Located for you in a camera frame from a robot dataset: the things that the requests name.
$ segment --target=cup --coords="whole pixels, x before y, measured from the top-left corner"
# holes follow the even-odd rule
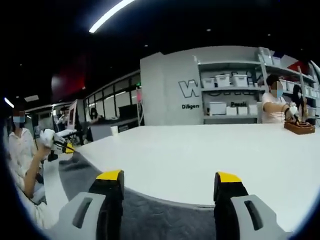
[[[111,127],[112,136],[118,135],[118,126],[112,126]]]

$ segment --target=white storage box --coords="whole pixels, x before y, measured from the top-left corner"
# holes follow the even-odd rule
[[[230,87],[230,74],[217,75],[215,76],[218,88]]]
[[[211,101],[209,102],[209,114],[212,115],[225,115],[227,112],[227,103],[224,101]]]
[[[238,115],[248,115],[248,107],[238,106]]]
[[[315,92],[316,92],[316,98],[317,98],[317,99],[320,99],[320,91],[315,90]]]
[[[294,87],[295,87],[295,83],[292,81],[286,81],[286,89],[287,91],[289,91],[290,93],[294,92]]]
[[[203,78],[202,79],[202,86],[204,89],[212,89],[215,87],[215,78]]]
[[[269,48],[265,48],[265,47],[259,47],[259,52],[262,56],[262,59],[264,61],[265,64],[267,65],[273,65],[273,61],[272,61],[272,57],[271,57],[271,53]]]
[[[313,97],[313,98],[317,98],[318,97],[317,90],[315,90],[313,87],[309,88],[309,93],[310,93],[310,96]]]
[[[284,79],[280,79],[280,82],[282,84],[283,90],[287,91],[287,83],[286,83],[287,81]]]
[[[258,106],[256,104],[249,104],[249,115],[258,115]]]
[[[235,74],[231,77],[231,81],[233,82],[233,86],[235,87],[248,87],[247,75],[245,74]]]
[[[236,107],[227,106],[226,107],[226,114],[228,116],[236,116],[237,115],[237,108]]]
[[[277,67],[281,67],[281,58],[273,56],[272,57],[273,64]]]
[[[304,92],[305,92],[305,96],[309,97],[310,96],[310,87],[309,86],[304,86]]]
[[[308,107],[308,115],[311,117],[314,117],[316,115],[316,108],[314,107]]]

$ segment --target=white tabletop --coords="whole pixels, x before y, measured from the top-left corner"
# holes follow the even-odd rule
[[[215,173],[236,174],[294,231],[320,189],[319,143],[319,131],[279,124],[142,126],[77,150],[103,172],[124,170],[127,188],[179,203],[212,205]]]
[[[46,204],[50,212],[51,223],[55,224],[59,220],[59,212],[69,201],[62,186],[59,175],[59,162],[68,160],[72,154],[63,153],[54,161],[44,161],[43,181],[45,189]]]

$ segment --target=wooden tray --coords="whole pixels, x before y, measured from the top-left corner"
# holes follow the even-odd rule
[[[313,134],[316,131],[315,126],[311,125],[308,122],[298,122],[296,125],[293,122],[286,121],[284,123],[284,128],[298,135]]]

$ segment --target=shelf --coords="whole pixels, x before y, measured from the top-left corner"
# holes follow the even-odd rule
[[[288,95],[288,96],[291,96],[292,95],[292,92],[290,91],[284,91],[283,94],[285,95]],[[313,96],[305,96],[307,99],[312,99],[312,100],[317,100],[318,98],[316,97],[313,97]]]
[[[258,115],[213,115],[213,116],[204,116],[205,120],[214,120],[214,119],[257,119]]]
[[[308,119],[320,119],[320,116],[308,116]]]
[[[276,73],[283,76],[296,76],[298,79],[300,77],[300,73],[298,71],[294,71],[289,68],[275,66],[275,65],[265,65],[265,68],[267,72],[272,72],[272,73]],[[305,74],[302,74],[302,76],[304,79],[308,80],[309,82],[315,83],[315,80],[312,77],[307,76]]]
[[[216,92],[216,91],[261,91],[264,92],[265,89],[257,86],[226,86],[226,87],[213,87],[213,88],[201,88],[202,92]]]
[[[259,61],[208,61],[208,62],[199,62],[199,70],[226,70],[226,69],[252,69],[260,65]]]

